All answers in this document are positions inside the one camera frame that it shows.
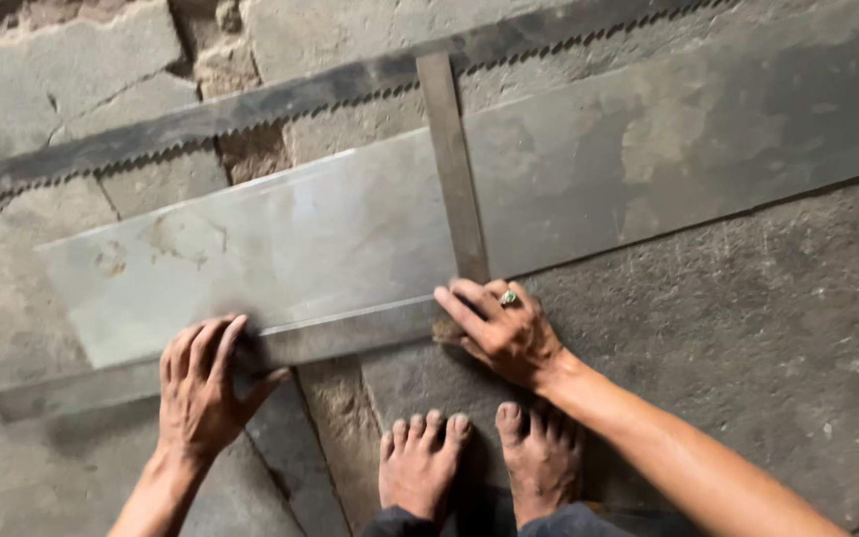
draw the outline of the serrated saw blade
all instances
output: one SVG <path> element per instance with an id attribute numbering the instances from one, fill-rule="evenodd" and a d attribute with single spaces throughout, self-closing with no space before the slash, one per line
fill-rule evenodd
<path id="1" fill-rule="evenodd" d="M 74 175 L 140 164 L 233 132 L 295 119 L 416 84 L 416 58 L 445 52 L 460 75 L 587 42 L 620 24 L 644 24 L 727 0 L 581 0 L 455 33 L 280 84 L 175 110 L 164 116 L 0 160 L 0 197 Z"/>

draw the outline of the saw teeth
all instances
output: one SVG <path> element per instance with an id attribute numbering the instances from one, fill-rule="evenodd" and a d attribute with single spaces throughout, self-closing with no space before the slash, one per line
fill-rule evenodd
<path id="1" fill-rule="evenodd" d="M 544 58 L 548 55 L 555 55 L 561 50 L 569 49 L 570 47 L 577 45 L 588 45 L 594 40 L 609 38 L 614 35 L 617 31 L 631 31 L 639 26 L 645 26 L 648 24 L 652 24 L 663 17 L 667 17 L 669 19 L 674 19 L 680 15 L 686 15 L 692 11 L 695 11 L 704 6 L 719 6 L 721 4 L 732 4 L 736 3 L 738 0 L 697 0 L 686 6 L 675 7 L 673 9 L 664 9 L 662 11 L 656 13 L 648 13 L 637 19 L 635 21 L 631 21 L 629 23 L 616 24 L 607 29 L 599 29 L 596 31 L 588 32 L 588 33 L 580 33 L 578 35 L 574 35 L 568 37 L 566 39 L 562 39 L 555 44 L 550 44 L 538 48 L 533 48 L 529 51 L 524 51 L 522 53 L 516 53 L 508 57 L 501 57 L 498 59 L 494 59 L 491 61 L 480 62 L 475 65 L 471 65 L 465 68 L 460 68 L 456 70 L 454 73 L 457 78 L 463 76 L 471 76 L 478 71 L 485 69 L 491 70 L 495 67 L 502 65 L 512 65 L 518 62 L 524 62 L 529 60 L 530 58 L 534 58 L 538 56 L 539 58 Z M 279 116 L 275 118 L 275 121 L 280 122 L 281 125 L 287 124 L 289 122 L 299 121 L 300 119 L 311 116 L 316 117 L 325 112 L 333 112 L 339 108 L 345 108 L 348 106 L 358 106 L 361 104 L 366 104 L 373 101 L 376 98 L 387 99 L 391 96 L 400 96 L 401 94 L 407 91 L 418 90 L 420 88 L 419 80 L 413 80 L 407 82 L 405 84 L 398 85 L 396 87 L 380 89 L 376 91 L 372 91 L 370 93 L 364 95 L 355 95 L 351 98 L 345 98 L 344 100 L 337 101 L 334 103 L 328 103 L 320 105 L 316 108 L 307 109 L 303 111 L 293 111 L 290 114 L 285 116 Z M 268 125 L 271 124 L 271 121 L 266 119 L 258 120 L 251 125 L 246 125 L 244 127 L 238 127 L 229 129 L 223 132 L 214 133 L 211 136 L 195 138 L 193 140 L 187 140 L 184 142 L 176 143 L 167 148 L 159 148 L 155 150 L 151 150 L 147 153 L 141 153 L 138 155 L 128 156 L 125 159 L 118 161 L 116 163 L 107 163 L 103 165 L 96 165 L 94 167 L 84 167 L 80 169 L 76 169 L 72 172 L 63 172 L 61 175 L 57 177 L 44 178 L 43 180 L 35 180 L 35 181 L 26 181 L 25 184 L 19 184 L 13 189 L 10 189 L 6 192 L 0 193 L 0 199 L 6 199 L 7 197 L 11 197 L 22 192 L 25 192 L 34 188 L 42 188 L 43 186 L 52 186 L 55 184 L 60 184 L 62 182 L 66 182 L 73 177 L 79 175 L 99 175 L 108 173 L 109 170 L 114 169 L 133 169 L 135 167 L 139 167 L 144 165 L 145 162 L 151 163 L 157 160 L 160 160 L 163 156 L 167 155 L 170 152 L 174 151 L 185 151 L 186 148 L 192 145 L 202 146 L 207 140 L 221 139 L 227 136 L 232 136 L 234 134 L 245 133 L 257 128 L 260 125 Z"/>

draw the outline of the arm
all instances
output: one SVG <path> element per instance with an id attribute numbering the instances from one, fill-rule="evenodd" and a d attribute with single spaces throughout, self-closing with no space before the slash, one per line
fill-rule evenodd
<path id="1" fill-rule="evenodd" d="M 244 399 L 231 387 L 234 343 L 247 318 L 224 317 L 185 329 L 161 354 L 161 434 L 110 537 L 177 535 L 197 489 L 274 388 L 272 372 Z"/>
<path id="2" fill-rule="evenodd" d="M 521 304 L 500 306 L 496 297 L 506 289 Z M 601 436 L 709 534 L 847 535 L 735 452 L 582 363 L 559 343 L 538 300 L 519 284 L 481 287 L 458 280 L 437 287 L 435 297 L 466 331 L 461 343 L 471 355 Z"/>

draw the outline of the dark trousers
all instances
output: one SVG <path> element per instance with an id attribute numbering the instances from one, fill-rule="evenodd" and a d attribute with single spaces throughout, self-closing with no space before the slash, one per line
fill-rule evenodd
<path id="1" fill-rule="evenodd" d="M 362 537 L 437 537 L 432 521 L 416 518 L 400 507 L 389 507 L 364 529 Z M 569 504 L 535 519 L 519 530 L 519 537 L 632 537 L 603 521 L 583 504 Z"/>

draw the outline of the toe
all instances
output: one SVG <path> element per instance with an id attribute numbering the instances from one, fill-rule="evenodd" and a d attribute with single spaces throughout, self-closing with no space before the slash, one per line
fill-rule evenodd
<path id="1" fill-rule="evenodd" d="M 552 407 L 546 417 L 546 440 L 558 442 L 562 434 L 562 413 Z"/>
<path id="2" fill-rule="evenodd" d="M 529 435 L 535 439 L 542 439 L 546 435 L 545 422 L 542 420 L 545 408 L 545 404 L 539 401 L 529 409 Z"/>
<path id="3" fill-rule="evenodd" d="M 495 427 L 503 447 L 518 446 L 522 442 L 522 409 L 511 401 L 499 405 L 495 411 Z"/>
<path id="4" fill-rule="evenodd" d="M 420 445 L 425 449 L 432 448 L 436 439 L 439 437 L 439 429 L 443 426 L 443 413 L 436 410 L 430 410 L 427 413 L 427 430 L 423 433 L 423 438 L 420 440 Z"/>
<path id="5" fill-rule="evenodd" d="M 443 442 L 443 449 L 458 454 L 470 438 L 471 429 L 470 418 L 465 414 L 450 416 L 446 421 L 446 441 Z"/>
<path id="6" fill-rule="evenodd" d="M 572 450 L 576 455 L 581 455 L 582 452 L 585 451 L 585 442 L 588 435 L 589 433 L 585 430 L 585 427 L 579 425 L 576 429 L 576 441 L 572 446 Z"/>
<path id="7" fill-rule="evenodd" d="M 414 448 L 420 446 L 423 432 L 427 430 L 427 421 L 422 414 L 414 414 L 410 418 L 410 436 L 407 438 L 407 446 Z"/>
<path id="8" fill-rule="evenodd" d="M 579 423 L 575 420 L 565 415 L 562 416 L 562 444 L 564 446 L 575 447 L 578 427 Z"/>
<path id="9" fill-rule="evenodd" d="M 403 453 L 407 446 L 407 422 L 397 420 L 393 422 L 393 451 Z"/>
<path id="10" fill-rule="evenodd" d="M 393 454 L 393 433 L 387 431 L 380 438 L 380 462 L 386 462 Z"/>

